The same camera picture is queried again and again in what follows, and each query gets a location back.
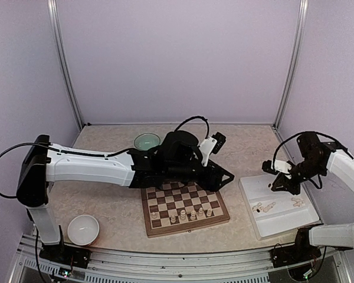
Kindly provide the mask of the white chess bishop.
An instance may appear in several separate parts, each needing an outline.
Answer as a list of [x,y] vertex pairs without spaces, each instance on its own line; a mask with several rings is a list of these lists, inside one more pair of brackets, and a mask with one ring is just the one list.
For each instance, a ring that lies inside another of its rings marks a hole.
[[204,210],[202,207],[198,209],[198,216],[202,216],[204,214]]

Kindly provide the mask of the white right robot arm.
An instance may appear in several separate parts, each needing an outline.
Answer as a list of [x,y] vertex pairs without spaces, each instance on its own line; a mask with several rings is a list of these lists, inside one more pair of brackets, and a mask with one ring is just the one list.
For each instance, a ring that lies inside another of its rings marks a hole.
[[[354,156],[336,138],[318,131],[302,131],[290,136],[296,139],[303,160],[272,159],[262,163],[262,170],[276,178],[270,185],[273,192],[298,195],[301,184],[310,182],[316,189],[333,186],[349,192],[354,198]],[[298,229],[290,257],[304,261],[314,249],[321,246],[349,250],[354,249],[354,222],[310,225]]]

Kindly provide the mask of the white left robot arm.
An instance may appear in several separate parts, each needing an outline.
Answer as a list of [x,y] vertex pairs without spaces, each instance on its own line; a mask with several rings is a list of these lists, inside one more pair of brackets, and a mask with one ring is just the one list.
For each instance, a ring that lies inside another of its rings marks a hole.
[[22,162],[13,199],[26,207],[48,253],[58,262],[71,256],[63,233],[48,206],[48,187],[58,181],[111,183],[132,189],[160,187],[166,182],[194,182],[217,192],[234,180],[234,175],[210,159],[225,143],[217,133],[203,141],[183,130],[169,132],[160,145],[148,150],[127,148],[98,152],[64,147],[40,135],[32,143],[14,145],[0,154],[30,147]]

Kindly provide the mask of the white pieces in tray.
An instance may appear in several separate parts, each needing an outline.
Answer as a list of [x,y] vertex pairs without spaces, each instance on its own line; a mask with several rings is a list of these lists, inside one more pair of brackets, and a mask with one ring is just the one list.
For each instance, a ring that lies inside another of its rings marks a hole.
[[253,212],[257,213],[268,213],[272,208],[275,206],[281,206],[282,208],[285,207],[301,207],[305,205],[305,201],[302,198],[291,198],[289,201],[285,200],[278,200],[278,201],[273,201],[270,203],[267,203],[266,205],[263,205],[261,202],[258,202],[256,205],[254,205],[251,210]]

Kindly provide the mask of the wooden chess board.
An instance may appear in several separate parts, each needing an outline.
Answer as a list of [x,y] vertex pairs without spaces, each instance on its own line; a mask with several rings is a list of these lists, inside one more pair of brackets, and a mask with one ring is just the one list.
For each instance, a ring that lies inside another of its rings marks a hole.
[[[229,222],[230,214],[219,192],[203,190],[196,183],[165,183],[160,189],[150,187],[141,190],[143,217],[148,238],[192,232]],[[198,216],[202,207],[204,214]],[[207,217],[207,210],[212,209],[212,216]],[[181,210],[186,210],[187,222],[179,223]],[[190,220],[191,211],[196,211],[196,220]],[[152,212],[158,213],[152,219]],[[171,224],[171,216],[176,216],[176,223]]]

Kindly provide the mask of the white plastic tray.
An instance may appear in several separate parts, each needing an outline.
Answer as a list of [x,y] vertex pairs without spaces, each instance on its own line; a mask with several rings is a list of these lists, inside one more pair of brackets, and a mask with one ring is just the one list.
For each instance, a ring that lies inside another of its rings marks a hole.
[[304,189],[298,195],[273,192],[273,181],[273,175],[258,175],[242,177],[238,182],[259,241],[320,222]]

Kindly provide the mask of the green glass bowl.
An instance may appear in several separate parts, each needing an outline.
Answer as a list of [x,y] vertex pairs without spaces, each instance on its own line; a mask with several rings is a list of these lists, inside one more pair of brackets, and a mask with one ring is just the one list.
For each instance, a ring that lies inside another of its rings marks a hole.
[[134,146],[138,150],[149,150],[160,145],[160,137],[154,133],[143,133],[134,140]]

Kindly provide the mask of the white bowl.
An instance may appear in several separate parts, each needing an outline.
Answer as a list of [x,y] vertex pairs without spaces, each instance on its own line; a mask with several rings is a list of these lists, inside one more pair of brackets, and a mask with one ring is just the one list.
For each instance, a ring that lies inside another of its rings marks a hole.
[[78,246],[92,244],[98,237],[100,225],[91,215],[76,216],[68,225],[67,235],[69,240]]

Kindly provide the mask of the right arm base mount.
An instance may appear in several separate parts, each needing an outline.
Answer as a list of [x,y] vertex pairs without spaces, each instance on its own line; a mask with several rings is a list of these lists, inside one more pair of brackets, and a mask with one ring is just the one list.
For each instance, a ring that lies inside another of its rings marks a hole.
[[298,247],[297,245],[281,246],[276,244],[270,251],[274,268],[298,264],[321,257],[320,248],[314,246]]

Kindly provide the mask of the back aluminium frame rail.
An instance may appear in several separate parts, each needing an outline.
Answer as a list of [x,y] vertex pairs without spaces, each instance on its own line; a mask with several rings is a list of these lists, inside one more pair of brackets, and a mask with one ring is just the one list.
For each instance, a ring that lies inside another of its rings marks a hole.
[[[236,126],[270,126],[270,127],[274,127],[273,123],[235,123],[235,122],[208,122],[210,127],[213,125],[236,125]],[[145,125],[172,125],[172,126],[178,126],[179,124],[181,124],[181,122],[145,122],[145,123],[84,123],[83,127],[87,127],[87,126],[145,126]],[[205,125],[205,122],[203,121],[198,121],[198,120],[194,120],[194,121],[190,121],[187,122],[187,124],[203,124]]]

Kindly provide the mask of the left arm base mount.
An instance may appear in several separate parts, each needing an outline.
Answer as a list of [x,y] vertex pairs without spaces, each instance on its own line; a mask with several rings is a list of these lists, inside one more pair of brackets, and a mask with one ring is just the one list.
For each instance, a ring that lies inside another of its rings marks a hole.
[[40,251],[42,259],[83,269],[88,267],[90,256],[90,250],[72,246],[47,245]]

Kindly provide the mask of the right aluminium frame post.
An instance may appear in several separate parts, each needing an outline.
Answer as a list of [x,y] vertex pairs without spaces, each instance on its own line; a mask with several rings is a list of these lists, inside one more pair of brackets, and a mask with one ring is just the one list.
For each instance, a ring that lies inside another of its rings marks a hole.
[[308,8],[309,8],[309,1],[301,0],[299,5],[299,10],[298,10],[298,15],[297,15],[297,24],[294,33],[294,40],[293,40],[293,46],[291,51],[291,57],[289,61],[289,67],[287,70],[287,76],[284,83],[283,93],[281,96],[279,107],[277,109],[277,114],[273,123],[273,127],[276,131],[278,131],[281,127],[284,113],[286,112],[287,103],[290,97],[291,88],[293,86],[293,81],[294,81],[294,77],[299,62],[301,45],[303,42],[304,28],[306,25]]

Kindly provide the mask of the aluminium frame post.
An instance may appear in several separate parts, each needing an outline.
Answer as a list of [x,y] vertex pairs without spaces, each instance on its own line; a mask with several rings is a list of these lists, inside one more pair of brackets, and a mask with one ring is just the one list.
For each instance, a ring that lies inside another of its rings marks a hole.
[[70,102],[74,119],[76,121],[78,129],[81,131],[84,127],[84,119],[78,105],[77,97],[73,88],[73,83],[68,68],[67,57],[64,50],[63,35],[60,26],[60,20],[58,17],[58,7],[56,0],[48,0],[48,12],[51,21],[51,27],[53,29],[55,47],[57,51],[58,62],[61,68],[63,81],[67,90],[67,97]]
[[277,114],[273,123],[273,127],[276,131],[278,131],[281,127],[284,113],[286,112],[287,103],[290,97],[291,88],[293,86],[293,81],[294,81],[294,77],[299,62],[301,45],[303,42],[304,28],[306,25],[308,8],[309,8],[309,1],[301,0],[299,5],[299,10],[298,10],[298,15],[297,15],[297,24],[294,33],[294,40],[293,40],[293,46],[291,51],[291,57],[289,61],[289,67],[287,70],[287,76],[284,83],[283,93],[281,96],[279,107],[277,109]]

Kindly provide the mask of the front aluminium rail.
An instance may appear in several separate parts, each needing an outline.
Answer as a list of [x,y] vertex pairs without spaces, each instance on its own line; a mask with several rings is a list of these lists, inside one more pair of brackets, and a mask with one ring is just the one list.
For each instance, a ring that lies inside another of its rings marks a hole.
[[40,243],[23,235],[5,282],[351,282],[341,252],[275,267],[272,247],[237,252],[158,254],[90,247],[85,268],[37,258]]

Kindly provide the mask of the left aluminium frame post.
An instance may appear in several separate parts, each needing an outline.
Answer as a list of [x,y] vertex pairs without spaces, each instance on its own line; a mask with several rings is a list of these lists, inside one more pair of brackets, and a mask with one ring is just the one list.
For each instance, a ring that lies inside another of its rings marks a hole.
[[48,12],[51,21],[51,27],[53,29],[55,47],[57,51],[58,62],[61,68],[63,81],[67,90],[67,97],[70,102],[74,119],[76,121],[78,129],[81,131],[84,127],[84,119],[78,105],[77,97],[73,88],[73,83],[68,68],[67,57],[64,50],[63,35],[60,26],[60,20],[58,17],[58,7],[56,0],[48,0]]

